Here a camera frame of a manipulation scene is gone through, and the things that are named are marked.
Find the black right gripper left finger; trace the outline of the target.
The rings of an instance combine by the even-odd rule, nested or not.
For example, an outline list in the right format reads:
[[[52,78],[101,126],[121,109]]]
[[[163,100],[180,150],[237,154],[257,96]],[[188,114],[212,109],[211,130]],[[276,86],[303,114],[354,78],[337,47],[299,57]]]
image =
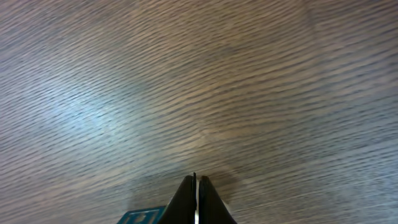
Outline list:
[[[178,190],[166,206],[158,224],[195,224],[197,210],[196,173],[184,177]]]

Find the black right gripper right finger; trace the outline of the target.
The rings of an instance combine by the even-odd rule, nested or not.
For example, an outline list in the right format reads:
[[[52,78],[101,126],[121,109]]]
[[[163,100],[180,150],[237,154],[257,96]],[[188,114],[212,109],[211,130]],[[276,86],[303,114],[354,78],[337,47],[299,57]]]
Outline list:
[[[237,224],[207,176],[199,181],[198,219],[199,224]]]

